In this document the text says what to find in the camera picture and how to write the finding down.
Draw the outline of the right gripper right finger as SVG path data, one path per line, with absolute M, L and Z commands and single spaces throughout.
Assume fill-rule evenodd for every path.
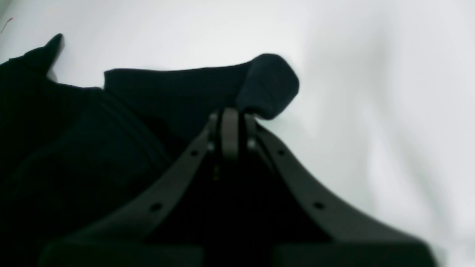
M 243 116 L 247 147 L 262 152 L 297 208 L 329 241 L 285 242 L 273 250 L 279 267 L 435 267 L 427 245 L 365 215 L 321 184 L 275 135 Z

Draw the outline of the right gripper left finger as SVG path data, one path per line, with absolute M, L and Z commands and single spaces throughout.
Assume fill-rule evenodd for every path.
M 105 218 L 48 245 L 39 267 L 201 267 L 204 251 L 188 245 L 144 241 L 173 211 L 205 159 L 239 151 L 239 112 L 226 108 L 209 117 L 180 158 L 130 203 Z

